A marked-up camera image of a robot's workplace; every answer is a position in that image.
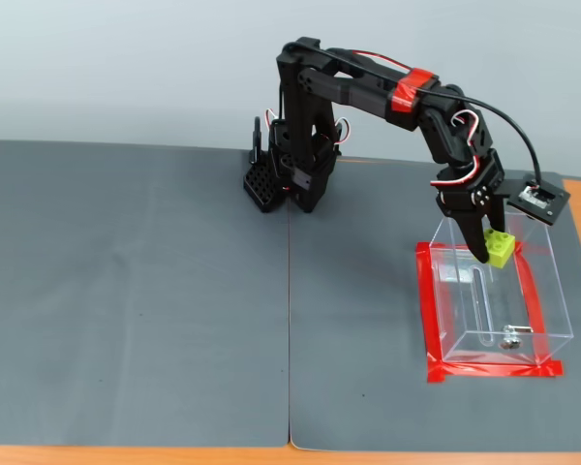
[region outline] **clear plastic box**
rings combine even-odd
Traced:
[[[572,339],[548,228],[505,219],[516,245],[502,269],[480,263],[449,218],[430,243],[443,361],[541,364]]]

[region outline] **black robotic arm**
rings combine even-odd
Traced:
[[[569,194],[541,180],[531,143],[507,115],[466,97],[454,85],[441,85],[430,72],[397,64],[403,71],[377,64],[366,55],[331,48],[317,39],[301,38],[284,46],[278,56],[280,115],[270,123],[269,146],[260,149],[257,118],[252,166],[244,188],[262,211],[270,211],[286,196],[310,212],[324,194],[336,157],[341,125],[336,125],[332,102],[355,107],[408,131],[420,128],[433,160],[446,165],[431,185],[438,189],[437,204],[451,217],[471,252],[489,260],[482,218],[505,230],[504,201],[529,216],[552,225]],[[482,113],[484,106],[506,118],[531,150],[535,175],[505,179]]]

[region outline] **gray table mat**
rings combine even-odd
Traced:
[[[434,165],[338,163],[290,213],[290,434],[312,450],[581,450],[581,247],[551,230],[574,339],[557,379],[426,382],[415,244],[441,221]],[[560,182],[547,173],[546,179]]]
[[[0,142],[0,444],[287,442],[288,213],[246,167]]]

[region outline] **yellow block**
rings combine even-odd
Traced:
[[[514,252],[514,236],[507,232],[485,230],[484,240],[488,249],[488,263],[503,268]]]

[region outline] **wooden table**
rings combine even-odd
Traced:
[[[581,238],[581,181],[568,180],[575,223]],[[1,465],[213,465],[257,464],[406,464],[406,465],[581,465],[581,453],[416,453],[314,452],[287,445],[279,449],[83,448],[71,446],[0,446]]]

